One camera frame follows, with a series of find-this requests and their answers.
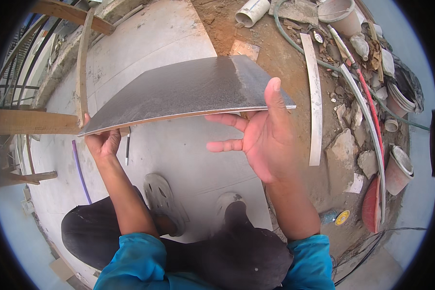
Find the red wire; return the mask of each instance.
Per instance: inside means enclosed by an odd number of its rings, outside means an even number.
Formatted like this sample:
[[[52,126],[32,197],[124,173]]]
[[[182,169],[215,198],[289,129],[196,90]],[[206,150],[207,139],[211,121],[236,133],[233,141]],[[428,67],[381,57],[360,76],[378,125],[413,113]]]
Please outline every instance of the red wire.
[[[371,93],[369,92],[369,89],[367,88],[367,85],[365,84],[365,80],[364,80],[364,77],[363,77],[363,75],[361,73],[361,70],[357,69],[356,73],[360,77],[361,85],[362,85],[362,87],[363,87],[363,89],[365,91],[365,95],[367,97],[367,101],[369,102],[369,107],[371,108],[372,119],[374,121],[375,131],[377,132],[378,142],[380,144],[380,152],[382,154],[382,160],[384,160],[384,146],[382,144],[382,134],[380,133],[380,125],[378,124],[377,112],[375,111],[375,106],[374,106],[374,103],[372,101]]]

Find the foot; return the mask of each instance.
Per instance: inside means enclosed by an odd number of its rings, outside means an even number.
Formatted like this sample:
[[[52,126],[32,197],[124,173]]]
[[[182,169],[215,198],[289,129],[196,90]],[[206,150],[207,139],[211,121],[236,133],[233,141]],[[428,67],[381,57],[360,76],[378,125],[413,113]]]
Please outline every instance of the foot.
[[[183,235],[185,231],[185,222],[175,206],[173,192],[166,179],[158,174],[149,173],[145,176],[143,190],[145,191],[152,216],[166,216],[172,223],[174,223],[177,230],[175,233],[168,231],[171,237],[179,237]]]
[[[211,235],[217,233],[225,224],[225,212],[229,205],[234,202],[243,202],[246,206],[244,198],[240,194],[228,192],[221,194],[216,201],[216,216],[214,217],[214,227]]]

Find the forearm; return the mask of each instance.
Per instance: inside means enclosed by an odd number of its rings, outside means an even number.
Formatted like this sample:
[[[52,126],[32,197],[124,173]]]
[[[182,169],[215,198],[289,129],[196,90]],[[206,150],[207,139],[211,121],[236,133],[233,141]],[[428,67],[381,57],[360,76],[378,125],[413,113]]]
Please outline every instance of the forearm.
[[[115,207],[121,234],[143,232],[158,238],[158,232],[146,206],[133,188],[117,157],[107,156],[95,162]]]
[[[320,233],[319,215],[299,176],[267,184],[279,227],[289,241]]]

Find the green hose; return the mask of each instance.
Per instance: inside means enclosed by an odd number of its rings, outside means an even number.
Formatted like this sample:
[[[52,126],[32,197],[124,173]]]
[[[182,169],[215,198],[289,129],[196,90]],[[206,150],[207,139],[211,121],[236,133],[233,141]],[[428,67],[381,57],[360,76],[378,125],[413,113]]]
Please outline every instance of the green hose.
[[[282,29],[282,25],[280,24],[280,21],[279,21],[279,8],[280,8],[280,5],[282,4],[282,3],[284,3],[285,1],[287,1],[287,0],[280,0],[278,3],[276,3],[275,4],[275,6],[274,6],[274,20],[275,20],[275,25],[277,26],[277,28],[278,28],[278,30],[279,30],[279,32],[282,34],[282,36],[296,49],[296,50],[298,50],[301,54],[303,54],[304,55],[304,50],[298,45],[298,44],[296,44],[291,38],[290,38],[290,36],[288,36],[288,34]],[[319,65],[321,65],[321,66],[323,66],[323,67],[325,67],[325,68],[328,68],[328,69],[331,69],[332,71],[336,71],[336,72],[338,72],[338,73],[341,73],[341,70],[340,70],[340,68],[338,68],[338,67],[335,67],[335,66],[333,66],[333,65],[329,65],[329,64],[326,64],[325,62],[323,62],[322,60],[320,60],[320,59],[316,59],[316,61],[317,61],[317,63],[319,64]],[[352,75],[352,77],[356,80],[356,81],[359,81],[359,79],[358,79],[358,77],[356,77],[355,75]],[[397,119],[397,120],[400,120],[400,121],[402,121],[402,122],[404,122],[404,123],[406,123],[406,124],[408,124],[408,125],[412,125],[412,126],[414,126],[414,127],[418,127],[418,128],[421,128],[421,129],[424,129],[424,130],[427,130],[427,131],[430,131],[430,128],[429,127],[426,127],[426,126],[423,126],[423,125],[420,125],[420,124],[417,124],[417,123],[414,123],[414,122],[411,122],[411,121],[408,121],[408,120],[406,120],[406,119],[403,119],[403,118],[401,118],[401,117],[399,117],[399,116],[397,116],[395,113],[393,113],[392,111],[390,111],[390,109],[388,109],[385,105],[384,105],[384,103],[377,97],[377,95],[375,94],[375,92],[373,91],[373,90],[371,90],[370,88],[369,88],[369,91],[371,92],[371,95],[374,97],[374,99],[380,104],[380,106],[385,110],[385,111],[387,111],[393,118],[395,118],[395,119]]]

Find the blue shirt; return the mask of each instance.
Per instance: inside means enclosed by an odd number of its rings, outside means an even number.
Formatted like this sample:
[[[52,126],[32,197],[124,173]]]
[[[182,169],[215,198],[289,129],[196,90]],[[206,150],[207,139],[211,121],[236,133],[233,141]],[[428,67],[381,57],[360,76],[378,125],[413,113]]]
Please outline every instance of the blue shirt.
[[[166,249],[160,240],[151,235],[123,235],[119,237],[119,245],[110,264],[98,277],[94,290],[217,289],[193,273],[166,273]],[[287,247],[293,252],[293,263],[282,282],[283,290],[335,289],[331,279],[332,262],[327,236],[314,235],[291,242]]]

